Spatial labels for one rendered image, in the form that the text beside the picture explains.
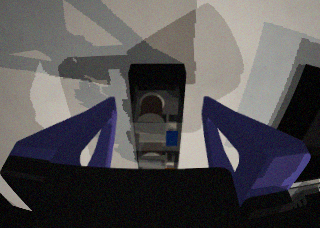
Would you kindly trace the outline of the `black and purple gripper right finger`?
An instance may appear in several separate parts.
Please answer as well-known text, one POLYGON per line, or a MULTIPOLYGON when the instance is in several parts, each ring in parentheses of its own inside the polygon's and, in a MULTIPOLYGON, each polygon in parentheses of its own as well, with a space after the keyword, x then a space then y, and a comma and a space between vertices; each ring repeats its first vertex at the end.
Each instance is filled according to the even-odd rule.
POLYGON ((202 123, 208 166, 231 171, 240 207, 250 197, 288 191, 310 161, 302 140, 208 96, 203 99, 202 123), (238 151, 236 171, 218 129, 238 151))

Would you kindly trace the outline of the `grey flat mounting plate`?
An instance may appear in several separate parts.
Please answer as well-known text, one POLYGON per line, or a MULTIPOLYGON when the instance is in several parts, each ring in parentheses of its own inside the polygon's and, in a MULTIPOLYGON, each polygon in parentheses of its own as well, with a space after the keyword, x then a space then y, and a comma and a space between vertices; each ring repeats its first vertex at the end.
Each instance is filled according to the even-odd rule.
POLYGON ((320 183, 292 187, 292 188, 289 188, 288 191, 289 191, 290 197, 293 201, 303 190, 312 189, 312 188, 316 188, 316 187, 318 187, 318 189, 320 189, 320 183))

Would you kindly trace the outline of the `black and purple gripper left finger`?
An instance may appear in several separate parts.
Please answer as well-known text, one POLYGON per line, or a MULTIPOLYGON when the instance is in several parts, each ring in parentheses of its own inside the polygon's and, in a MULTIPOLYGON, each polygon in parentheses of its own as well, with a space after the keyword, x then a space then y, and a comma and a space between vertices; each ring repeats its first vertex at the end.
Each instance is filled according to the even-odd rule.
POLYGON ((9 156, 81 166, 81 152, 101 130, 87 166, 110 168, 116 122, 115 97, 109 97, 80 114, 17 141, 9 156))

